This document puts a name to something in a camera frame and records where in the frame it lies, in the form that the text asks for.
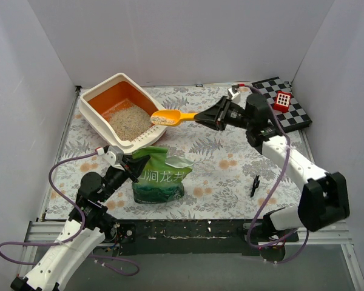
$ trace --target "litter box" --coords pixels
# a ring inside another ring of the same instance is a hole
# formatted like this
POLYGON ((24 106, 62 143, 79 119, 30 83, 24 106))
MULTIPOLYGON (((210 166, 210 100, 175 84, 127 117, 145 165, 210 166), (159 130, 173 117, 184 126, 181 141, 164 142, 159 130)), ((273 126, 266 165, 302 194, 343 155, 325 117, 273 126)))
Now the litter box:
POLYGON ((81 95, 79 111, 96 132, 111 146, 118 146, 125 154, 149 146, 166 131, 164 125, 153 125, 133 141, 123 141, 108 123, 112 114, 135 104, 150 116, 164 107, 123 73, 105 80, 81 95))

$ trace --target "plastic bag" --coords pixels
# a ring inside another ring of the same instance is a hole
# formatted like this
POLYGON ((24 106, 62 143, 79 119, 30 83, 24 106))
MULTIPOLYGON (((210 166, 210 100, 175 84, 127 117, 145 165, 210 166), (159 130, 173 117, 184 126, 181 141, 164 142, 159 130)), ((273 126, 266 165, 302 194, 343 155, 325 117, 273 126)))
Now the plastic bag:
POLYGON ((193 162, 177 156, 167 157, 167 148, 144 147, 133 152, 134 159, 149 155, 138 183, 132 183, 137 203, 166 203, 184 196, 182 180, 192 171, 193 162))

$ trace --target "black and white checkerboard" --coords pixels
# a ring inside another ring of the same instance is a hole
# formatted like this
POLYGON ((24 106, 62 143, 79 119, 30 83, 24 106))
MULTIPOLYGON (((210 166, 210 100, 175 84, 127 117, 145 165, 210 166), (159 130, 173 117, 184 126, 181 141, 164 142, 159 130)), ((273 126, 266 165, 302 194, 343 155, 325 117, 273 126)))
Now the black and white checkerboard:
MULTIPOLYGON (((252 83, 252 86, 258 88, 262 92, 262 94, 267 97, 268 103, 272 107, 274 107, 275 98, 279 90, 286 93, 292 93, 290 85, 288 83, 284 83, 281 79, 279 79, 279 77, 254 82, 252 83)), ((310 123, 312 123, 310 117, 306 114, 306 112, 302 109, 301 105, 299 105, 298 101, 294 98, 294 95, 291 98, 288 112, 282 113, 279 111, 275 111, 275 113, 285 132, 300 130, 309 126, 310 123)))

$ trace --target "white wall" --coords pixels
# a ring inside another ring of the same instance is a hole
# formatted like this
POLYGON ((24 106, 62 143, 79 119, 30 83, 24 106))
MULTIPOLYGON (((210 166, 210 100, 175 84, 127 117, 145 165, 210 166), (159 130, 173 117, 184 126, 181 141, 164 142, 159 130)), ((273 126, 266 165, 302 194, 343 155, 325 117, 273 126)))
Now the white wall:
POLYGON ((293 79, 333 0, 29 0, 70 78, 293 79))
MULTIPOLYGON (((0 243, 36 219, 74 91, 27 0, 0 0, 0 243)), ((17 268, 0 258, 0 290, 17 268)))
POLYGON ((317 163, 347 179, 355 251, 364 274, 364 0, 336 0, 294 80, 313 124, 317 163))

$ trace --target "table surface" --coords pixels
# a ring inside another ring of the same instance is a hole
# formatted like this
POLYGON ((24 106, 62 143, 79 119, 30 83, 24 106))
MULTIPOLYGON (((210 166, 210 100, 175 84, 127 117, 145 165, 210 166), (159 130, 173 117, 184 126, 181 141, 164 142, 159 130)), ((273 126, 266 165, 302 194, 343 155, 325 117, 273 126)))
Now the table surface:
MULTIPOLYGON (((210 107, 226 95, 226 89, 225 85, 145 88, 166 108, 183 112, 210 107)), ((245 104, 248 94, 247 90, 242 93, 240 104, 245 104)), ((306 145, 300 133, 291 132, 289 136, 292 147, 306 156, 306 145)), ((77 104, 60 159, 90 153, 104 145, 106 142, 83 118, 77 104)), ((192 173, 183 181, 185 196, 166 204, 138 204, 133 200, 129 181, 105 203, 116 219, 250 219, 280 173, 274 163, 248 144, 244 130, 231 126, 216 132, 195 122, 185 122, 169 127, 154 145, 167 147, 168 155, 183 156, 195 162, 192 173), (251 198, 256 175, 260 175, 261 182, 251 198)), ((74 201, 82 176, 90 171, 103 175, 108 166, 99 156, 70 162, 58 168, 54 182, 74 201)), ((49 196, 45 219, 66 219, 72 206, 52 189, 49 196)), ((299 199, 299 189, 285 176, 262 215, 296 205, 299 199)))

